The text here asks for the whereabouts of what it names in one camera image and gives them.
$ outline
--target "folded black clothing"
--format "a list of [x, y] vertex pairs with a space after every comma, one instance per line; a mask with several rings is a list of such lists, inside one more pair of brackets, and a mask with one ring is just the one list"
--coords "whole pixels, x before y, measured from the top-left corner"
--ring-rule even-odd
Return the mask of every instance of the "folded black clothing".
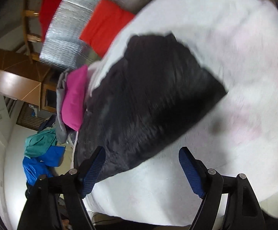
[[98, 181], [130, 170], [173, 143], [225, 94], [172, 34], [133, 36], [87, 101], [75, 167], [103, 146]]

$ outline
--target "red cloth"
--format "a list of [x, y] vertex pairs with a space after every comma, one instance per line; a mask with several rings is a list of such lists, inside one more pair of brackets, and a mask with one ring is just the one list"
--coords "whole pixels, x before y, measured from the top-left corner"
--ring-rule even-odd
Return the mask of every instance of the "red cloth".
[[39, 11], [42, 39], [45, 38], [47, 29], [61, 1], [62, 0], [42, 0]]
[[110, 0], [100, 0], [90, 21], [83, 29], [80, 39], [90, 45], [100, 57], [103, 57], [116, 35], [134, 16]]

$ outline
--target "metal screw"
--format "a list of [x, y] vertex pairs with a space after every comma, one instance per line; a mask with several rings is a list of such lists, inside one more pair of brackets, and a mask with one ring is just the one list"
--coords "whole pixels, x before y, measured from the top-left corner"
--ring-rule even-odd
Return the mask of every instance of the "metal screw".
[[46, 177], [47, 177], [47, 175], [43, 174], [43, 175], [40, 175], [40, 176], [38, 177], [38, 179], [39, 179], [39, 180], [44, 180]]
[[239, 174], [239, 177], [240, 177], [242, 180], [244, 180], [244, 179], [247, 178], [247, 176], [246, 176], [245, 174], [243, 174], [243, 173]]
[[216, 171], [214, 169], [209, 169], [208, 170], [208, 174], [210, 175], [215, 175], [216, 174]]
[[70, 169], [69, 174], [70, 175], [75, 175], [77, 173], [77, 169]]

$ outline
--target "silver foil sheet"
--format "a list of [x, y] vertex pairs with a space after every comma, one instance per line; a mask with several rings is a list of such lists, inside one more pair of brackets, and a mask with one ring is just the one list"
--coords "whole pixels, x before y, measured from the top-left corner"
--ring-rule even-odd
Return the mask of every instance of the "silver foil sheet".
[[[100, 0], [62, 0], [48, 28], [40, 61], [66, 69], [83, 65], [90, 47], [79, 39]], [[138, 13], [148, 0], [112, 0], [121, 8]]]

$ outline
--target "pink pillow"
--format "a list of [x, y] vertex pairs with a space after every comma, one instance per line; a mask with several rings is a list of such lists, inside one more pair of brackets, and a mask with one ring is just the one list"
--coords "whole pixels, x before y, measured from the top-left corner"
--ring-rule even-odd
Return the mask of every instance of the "pink pillow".
[[61, 117], [63, 122], [75, 131], [79, 131], [83, 122], [83, 101], [87, 84], [87, 70], [88, 67], [83, 65], [67, 76]]

